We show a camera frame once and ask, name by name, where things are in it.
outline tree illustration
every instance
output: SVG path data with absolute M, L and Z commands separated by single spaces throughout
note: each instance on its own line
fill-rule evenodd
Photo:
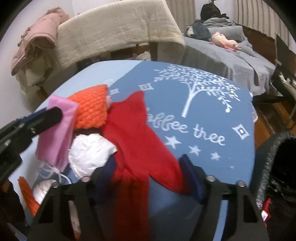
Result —
M 218 100 L 221 100 L 222 104 L 226 105 L 226 113 L 229 113 L 232 109 L 232 106 L 230 105 L 231 101 L 228 98 L 240 101 L 235 93 L 235 91 L 239 90 L 239 88 L 228 83 L 227 79 L 223 77 L 206 71 L 172 64 L 168 67 L 168 69 L 155 69 L 155 71 L 159 72 L 159 76 L 154 78 L 154 82 L 171 79 L 178 80 L 181 83 L 188 85 L 188 98 L 181 114 L 184 118 L 187 116 L 192 100 L 202 91 L 205 91 L 208 95 L 213 95 L 217 97 Z

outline orange mesh cloth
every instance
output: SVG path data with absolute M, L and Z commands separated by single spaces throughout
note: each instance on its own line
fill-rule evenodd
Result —
M 106 123 L 107 92 L 107 85 L 97 85 L 81 90 L 68 98 L 80 104 L 74 129 L 100 128 Z
M 40 204 L 35 200 L 33 196 L 33 192 L 27 183 L 24 177 L 19 177 L 18 183 L 20 186 L 20 191 L 22 192 L 22 196 L 24 197 L 25 203 L 30 210 L 33 217 L 35 217 Z

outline blue tabletop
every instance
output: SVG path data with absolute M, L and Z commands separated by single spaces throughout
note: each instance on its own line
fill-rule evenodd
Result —
M 54 94 L 68 97 L 102 83 L 109 85 L 113 102 L 144 90 L 147 123 L 176 158 L 186 153 L 194 165 L 222 182 L 250 182 L 254 125 L 247 89 L 194 68 L 152 61 L 108 61 L 79 72 Z M 71 171 L 67 174 L 75 181 Z M 112 223 L 110 203 L 107 200 L 99 206 L 105 232 Z M 171 192 L 151 179 L 152 240 L 189 240 L 201 208 L 191 196 Z M 227 201 L 223 201 L 215 241 L 222 237 L 226 208 Z

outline red sock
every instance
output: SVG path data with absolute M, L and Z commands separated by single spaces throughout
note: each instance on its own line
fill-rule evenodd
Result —
M 115 240 L 148 241 L 149 176 L 167 189 L 187 193 L 180 166 L 146 124 L 144 92 L 112 103 L 103 135 L 114 143 L 117 169 L 112 183 L 120 181 L 115 205 Z

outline pink stuffed animal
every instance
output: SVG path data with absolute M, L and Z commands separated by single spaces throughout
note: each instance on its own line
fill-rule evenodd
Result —
M 228 40 L 223 34 L 216 32 L 211 37 L 211 44 L 215 44 L 219 47 L 229 49 L 229 50 L 240 50 L 241 48 L 237 45 L 235 40 Z

